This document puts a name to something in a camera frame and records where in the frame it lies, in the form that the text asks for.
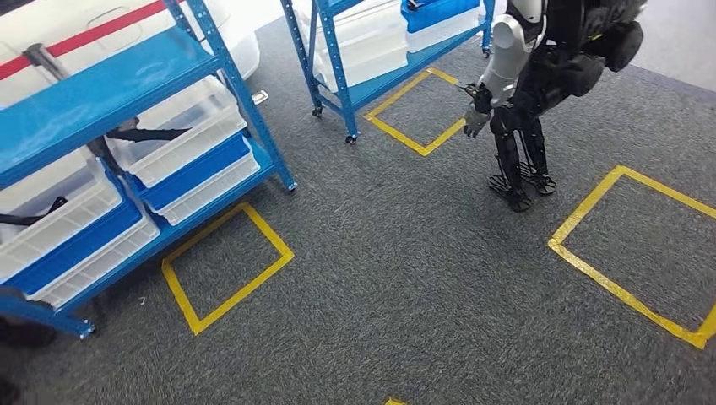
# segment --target white vehicle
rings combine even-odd
[[[238,8],[241,5],[236,0],[205,2],[241,75],[247,78],[258,68],[260,52],[251,25],[240,19]],[[6,11],[0,15],[0,68],[4,73],[0,81],[0,108],[55,83],[55,79],[43,68],[25,67],[17,72],[9,68],[8,62],[21,56],[29,46],[41,43],[50,47],[77,38],[76,35],[130,12],[148,15],[137,23],[59,56],[58,61],[70,74],[78,73],[170,28],[174,19],[169,11],[164,9],[155,12],[161,7],[155,0],[0,0],[0,13]],[[198,38],[203,40],[203,33],[185,2],[182,2],[182,8]],[[202,43],[209,49],[206,40]]]

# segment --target gray carpet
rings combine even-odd
[[[491,136],[458,134],[428,157],[359,118],[310,115],[283,21],[259,31],[254,89],[293,173],[246,196],[296,257],[194,337],[156,262],[84,312],[80,342],[2,349],[40,403],[713,404],[716,346],[653,324],[546,245],[617,164],[716,206],[714,97],[636,67],[544,118],[559,191],[512,213],[489,192]],[[435,65],[463,79],[478,44]],[[381,118],[423,143],[467,100],[430,79]],[[206,313],[274,257],[240,215],[176,261]],[[620,181],[565,244],[643,302],[695,327],[716,297],[716,220]]]

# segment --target floor marking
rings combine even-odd
[[[241,211],[245,212],[248,215],[248,218],[256,225],[259,230],[261,230],[263,235],[266,236],[266,239],[268,239],[268,241],[271,242],[274,248],[279,251],[281,257],[279,257],[279,259],[274,262],[274,264],[268,266],[266,270],[263,270],[263,272],[261,272],[258,277],[256,277],[250,283],[242,287],[238,292],[232,295],[223,304],[219,305],[215,310],[213,310],[210,314],[204,317],[204,319],[199,319],[196,311],[192,307],[192,303],[189,302],[189,298],[184,292],[182,285],[179,284],[179,280],[176,278],[176,273],[174,272],[174,268],[171,266],[171,262],[176,260],[184,252],[189,250],[190,247],[194,246],[201,239],[210,235],[226,221],[233,218]],[[189,327],[192,329],[192,332],[194,332],[194,335],[198,335],[204,329],[209,327],[209,325],[211,325],[219,318],[221,318],[224,314],[226,314],[226,312],[228,312],[232,307],[234,307],[234,305],[238,304],[239,302],[241,302],[241,300],[246,298],[250,293],[253,292],[253,290],[258,288],[259,285],[261,285],[271,276],[276,274],[276,272],[278,272],[283,266],[285,266],[286,263],[290,262],[293,256],[293,251],[291,251],[291,249],[281,240],[281,238],[276,234],[276,232],[271,229],[269,224],[267,224],[266,221],[261,218],[261,215],[259,215],[256,210],[253,209],[253,207],[247,202],[242,202],[240,204],[237,204],[229,212],[216,219],[213,223],[209,224],[209,226],[199,231],[191,239],[189,239],[183,245],[179,246],[176,250],[170,253],[169,256],[165,257],[164,260],[162,260],[161,262],[161,272],[164,274],[166,282],[169,284],[169,289],[174,294],[174,299],[176,300],[176,303],[179,305],[179,308],[184,313],[184,317],[187,319]]]
[[[584,216],[586,216],[587,213],[594,208],[594,205],[596,205],[596,203],[622,176],[627,176],[633,180],[639,181],[640,183],[649,186],[666,196],[674,198],[680,203],[684,203],[685,205],[716,219],[716,209],[681,194],[680,192],[671,189],[656,180],[650,179],[641,173],[629,169],[626,166],[618,165],[596,186],[591,193],[589,193],[586,198],[584,198],[584,201],[579,204],[577,209],[575,209],[574,212],[567,217],[567,220],[565,220],[557,231],[555,231],[555,234],[551,237],[547,245],[567,262],[592,278],[595,282],[597,282],[597,284],[604,287],[625,304],[631,306],[633,309],[646,316],[657,325],[671,332],[674,336],[689,342],[697,348],[703,349],[706,346],[706,342],[713,335],[716,335],[716,305],[711,309],[703,324],[695,332],[690,331],[680,325],[677,325],[672,320],[664,318],[663,316],[650,310],[642,301],[637,299],[637,297],[623,289],[619,286],[619,284],[609,280],[597,269],[591,267],[588,263],[579,258],[577,255],[571,253],[565,246],[562,245],[564,240],[569,236],[570,232],[574,230]]]
[[[411,89],[413,89],[418,83],[422,82],[426,78],[429,78],[431,75],[438,76],[439,78],[445,80],[446,82],[450,84],[457,84],[458,80],[449,74],[445,72],[441,72],[434,67],[427,68],[424,72],[419,74],[414,79],[410,80],[403,88],[399,89],[395,94],[388,97],[383,103],[381,103],[378,107],[376,107],[373,111],[368,112],[364,115],[364,117],[371,122],[373,125],[381,129],[383,132],[387,133],[393,138],[398,139],[400,142],[402,142],[405,146],[408,148],[413,149],[415,152],[420,154],[421,156],[427,156],[430,154],[433,150],[437,149],[440,145],[445,143],[452,135],[454,135],[457,131],[462,129],[465,125],[465,119],[460,118],[457,122],[455,122],[450,128],[448,128],[445,132],[440,134],[439,137],[437,137],[434,141],[430,142],[428,145],[423,146],[416,141],[410,139],[408,136],[403,134],[401,131],[398,131],[394,127],[391,127],[384,121],[381,121],[380,118],[377,117],[378,114],[385,111],[389,106],[391,106],[393,103],[398,101],[400,97],[403,97],[406,93],[408,93]]]
[[[395,398],[388,397],[388,401],[385,402],[385,405],[408,405],[408,403]]]

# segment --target humanoid robot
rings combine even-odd
[[[508,0],[507,11],[495,17],[494,55],[478,83],[463,87],[473,99],[464,132],[474,138],[490,123],[501,173],[489,186],[513,211],[532,205],[523,181],[541,195],[556,189],[540,116],[570,95],[587,94],[604,67],[619,72],[629,64],[642,44],[634,19],[646,1]]]

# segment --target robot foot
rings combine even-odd
[[[534,166],[527,163],[519,163],[519,174],[522,180],[531,184],[542,196],[549,196],[557,189],[557,184],[548,175],[538,174]]]
[[[525,193],[522,189],[511,187],[507,184],[503,175],[494,175],[490,177],[488,186],[492,191],[496,192],[498,196],[507,201],[507,205],[509,205],[515,213],[527,211],[530,207],[532,207],[532,200],[527,197],[527,193]]]

